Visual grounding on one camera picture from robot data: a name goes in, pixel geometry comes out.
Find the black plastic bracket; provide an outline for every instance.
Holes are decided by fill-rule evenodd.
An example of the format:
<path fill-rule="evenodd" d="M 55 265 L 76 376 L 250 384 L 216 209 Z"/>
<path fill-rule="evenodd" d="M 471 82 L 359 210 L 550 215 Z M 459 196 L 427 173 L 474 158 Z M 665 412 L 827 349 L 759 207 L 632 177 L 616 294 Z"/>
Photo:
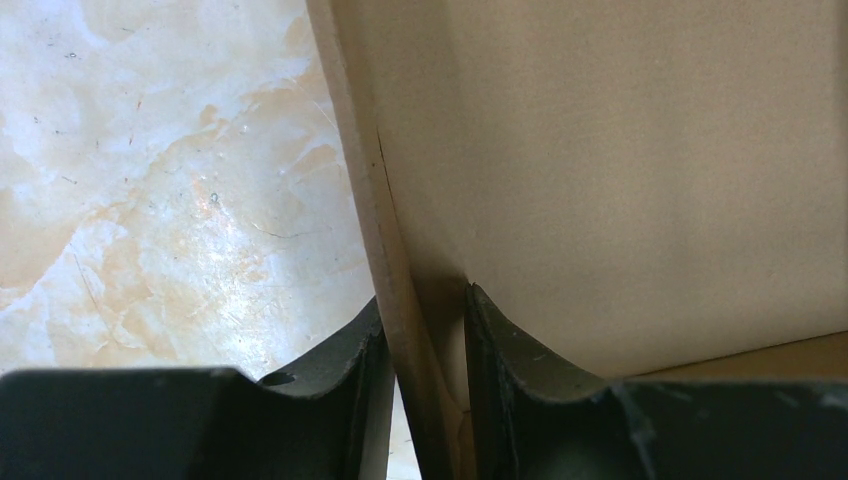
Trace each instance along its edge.
<path fill-rule="evenodd" d="M 0 478 L 385 478 L 393 375 L 376 301 L 258 383 L 230 368 L 0 379 Z"/>
<path fill-rule="evenodd" d="M 481 479 L 848 478 L 848 384 L 608 382 L 466 302 Z"/>

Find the scratch mark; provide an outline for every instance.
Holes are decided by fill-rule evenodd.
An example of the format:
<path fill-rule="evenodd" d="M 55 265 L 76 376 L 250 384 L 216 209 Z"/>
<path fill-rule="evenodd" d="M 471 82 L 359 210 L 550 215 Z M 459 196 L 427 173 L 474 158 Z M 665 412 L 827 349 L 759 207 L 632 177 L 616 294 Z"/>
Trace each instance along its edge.
<path fill-rule="evenodd" d="M 282 284 L 272 284 L 272 283 L 245 283 L 239 281 L 242 285 L 247 287 L 257 287 L 257 288 L 292 288 L 292 284 L 282 285 Z"/>
<path fill-rule="evenodd" d="M 676 398 L 676 399 L 681 400 L 683 402 L 691 402 L 692 401 L 692 396 L 689 395 L 688 393 L 683 393 L 681 391 L 671 389 L 671 388 L 666 387 L 664 385 L 654 385 L 654 388 L 656 390 L 668 395 L 669 397 Z"/>
<path fill-rule="evenodd" d="M 840 408 L 848 410 L 848 390 L 844 388 L 830 388 L 824 392 L 819 405 L 822 407 Z"/>
<path fill-rule="evenodd" d="M 392 205 L 395 204 L 395 196 L 392 193 L 392 183 L 389 182 L 389 169 L 386 167 L 386 156 L 383 154 L 383 141 L 380 140 L 380 127 L 375 126 L 375 130 L 377 132 L 377 147 L 380 149 L 380 160 L 383 161 L 383 173 L 386 175 L 386 188 L 389 190 L 389 200 L 392 201 Z"/>
<path fill-rule="evenodd" d="M 94 354 L 97 355 L 98 353 L 100 353 L 101 350 L 106 348 L 108 345 L 109 345 L 109 342 L 101 343 L 100 345 L 97 346 L 97 350 L 94 351 Z"/>
<path fill-rule="evenodd" d="M 200 333 L 203 335 L 204 338 L 206 338 L 206 341 L 209 342 L 210 345 L 212 345 L 212 348 L 215 349 L 215 351 L 218 353 L 218 355 L 223 357 L 224 354 L 223 354 L 223 352 L 221 352 L 221 349 L 218 348 L 218 342 L 212 341 L 212 337 L 209 336 L 209 334 L 206 332 L 206 329 L 201 328 Z"/>
<path fill-rule="evenodd" d="M 253 225 L 253 228 L 259 230 L 262 233 L 266 233 L 268 235 L 271 235 L 272 237 L 280 238 L 280 239 L 283 239 L 283 240 L 291 240 L 292 238 L 302 237 L 304 235 L 314 235 L 316 233 L 321 233 L 323 231 L 323 230 L 314 230 L 314 231 L 311 231 L 311 232 L 300 232 L 300 233 L 294 233 L 294 234 L 291 234 L 291 235 L 280 235 L 278 233 L 269 232 L 268 230 L 262 230 L 261 228 L 259 228 L 259 225 L 255 224 L 255 223 L 251 223 L 251 225 Z"/>
<path fill-rule="evenodd" d="M 778 400 L 785 403 L 786 405 L 789 405 L 792 408 L 798 408 L 798 405 L 800 405 L 798 400 L 795 400 L 791 395 L 789 395 L 787 393 L 777 391 L 777 392 L 774 392 L 774 396 L 777 397 Z"/>
<path fill-rule="evenodd" d="M 614 384 L 610 386 L 613 395 L 618 399 L 624 415 L 627 417 L 627 426 L 630 430 L 630 441 L 636 447 L 636 452 L 639 454 L 639 459 L 642 460 L 642 468 L 645 470 L 645 476 L 648 480 L 656 480 L 657 474 L 654 469 L 654 462 L 651 458 L 651 444 L 656 440 L 656 432 L 651 424 L 651 419 L 642 412 L 636 401 L 630 396 L 630 392 L 621 385 Z"/>
<path fill-rule="evenodd" d="M 326 118 L 326 119 L 327 119 L 327 122 L 328 122 L 330 125 L 332 125 L 332 126 L 333 126 L 333 128 L 335 128 L 335 129 L 336 129 L 336 131 L 338 131 L 338 130 L 339 130 L 339 127 L 335 124 L 335 122 L 333 122 L 332 120 L 330 120 L 330 116 L 329 116 L 329 115 L 327 115 L 327 112 L 326 112 L 323 108 L 321 108 L 321 105 L 318 105 L 318 102 L 316 102 L 316 101 L 312 98 L 312 96 L 311 96 L 311 95 L 309 95 L 309 92 L 307 92 L 307 91 L 306 91 L 306 90 L 305 90 L 302 86 L 300 86 L 300 84 L 299 84 L 299 83 L 297 83 L 297 80 L 295 80 L 295 79 L 294 79 L 294 77 L 288 77 L 288 79 L 289 79 L 289 80 L 290 80 L 290 81 L 291 81 L 291 82 L 292 82 L 292 83 L 293 83 L 293 84 L 294 84 L 294 85 L 295 85 L 295 86 L 296 86 L 296 87 L 297 87 L 297 88 L 298 88 L 301 92 L 303 92 L 303 94 L 306 96 L 306 98 L 307 98 L 307 99 L 309 99 L 309 101 L 310 101 L 310 102 L 312 102 L 312 104 L 313 104 L 313 105 L 315 105 L 315 108 L 317 108 L 319 112 L 321 112 L 321 115 L 324 115 L 324 118 Z"/>
<path fill-rule="evenodd" d="M 203 310 L 205 310 L 205 309 L 206 309 L 206 307 L 208 307 L 208 306 L 209 306 L 209 304 L 210 304 L 211 302 L 214 302 L 214 301 L 218 300 L 218 297 L 219 297 L 219 296 L 221 296 L 221 294 L 220 294 L 220 293 L 219 293 L 219 294 L 217 294 L 217 295 L 215 295 L 214 297 L 212 297 L 212 299 L 211 299 L 211 300 L 210 300 L 210 299 L 204 299 L 204 300 L 203 300 L 203 304 L 202 304 L 202 305 L 200 305 L 199 307 L 195 308 L 195 309 L 194 309 L 191 313 L 189 313 L 189 314 L 188 314 L 188 316 L 186 317 L 186 320 L 188 320 L 189 318 L 194 317 L 194 316 L 195 316 L 195 315 L 197 315 L 198 313 L 200 313 L 200 312 L 202 312 Z"/>
<path fill-rule="evenodd" d="M 91 299 L 91 303 L 94 304 L 94 309 L 97 310 L 97 313 L 100 313 L 100 306 L 97 305 L 97 301 L 94 300 L 94 294 L 91 293 L 91 286 L 88 284 L 88 280 L 85 278 L 85 274 L 82 273 L 82 267 L 79 264 L 79 258 L 77 258 L 77 254 L 74 254 L 74 262 L 77 264 L 77 271 L 80 272 L 80 277 L 82 277 L 82 283 L 85 285 L 86 291 L 88 291 L 88 298 Z"/>
<path fill-rule="evenodd" d="M 262 315 L 262 313 L 263 313 L 263 312 L 265 312 L 265 309 L 266 309 L 266 308 L 268 308 L 269 306 L 271 306 L 271 304 L 272 304 L 272 303 L 274 303 L 275 301 L 276 301 L 276 299 L 275 299 L 275 298 L 272 298 L 271 300 L 268 300 L 268 303 L 266 303 L 265 305 L 262 305 L 262 308 L 260 308 L 260 309 L 258 309 L 258 310 L 256 310 L 256 311 L 254 311 L 253 313 L 251 313 L 251 314 L 249 315 L 249 317 L 250 317 L 250 318 L 257 318 L 257 317 L 259 317 L 260 315 Z"/>

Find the beige marble surface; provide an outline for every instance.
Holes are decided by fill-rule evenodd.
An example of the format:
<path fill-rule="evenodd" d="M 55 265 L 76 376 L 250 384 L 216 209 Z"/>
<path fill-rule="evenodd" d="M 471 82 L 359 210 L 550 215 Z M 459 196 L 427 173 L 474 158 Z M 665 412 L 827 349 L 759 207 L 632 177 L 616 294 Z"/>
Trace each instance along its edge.
<path fill-rule="evenodd" d="M 303 0 L 9 0 L 0 65 L 0 372 L 256 378 L 372 296 Z"/>

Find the cardboard box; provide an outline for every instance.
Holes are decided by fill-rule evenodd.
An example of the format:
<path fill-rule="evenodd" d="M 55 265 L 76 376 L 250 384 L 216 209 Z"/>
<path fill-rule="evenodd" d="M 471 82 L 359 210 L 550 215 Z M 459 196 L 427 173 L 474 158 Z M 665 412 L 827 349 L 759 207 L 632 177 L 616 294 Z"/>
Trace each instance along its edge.
<path fill-rule="evenodd" d="M 473 471 L 467 281 L 605 377 L 848 329 L 844 2 L 308 4 L 425 475 Z"/>

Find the dark plastic part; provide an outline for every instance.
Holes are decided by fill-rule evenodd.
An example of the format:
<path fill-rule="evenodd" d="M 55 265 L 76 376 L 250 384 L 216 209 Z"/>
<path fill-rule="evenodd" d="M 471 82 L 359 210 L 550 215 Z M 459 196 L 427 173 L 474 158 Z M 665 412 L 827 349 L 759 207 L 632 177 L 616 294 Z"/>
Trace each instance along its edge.
<path fill-rule="evenodd" d="M 0 478 L 385 478 L 392 372 L 376 302 L 258 384 L 214 369 L 0 379 Z"/>
<path fill-rule="evenodd" d="M 481 479 L 848 478 L 845 383 L 606 382 L 466 300 Z"/>

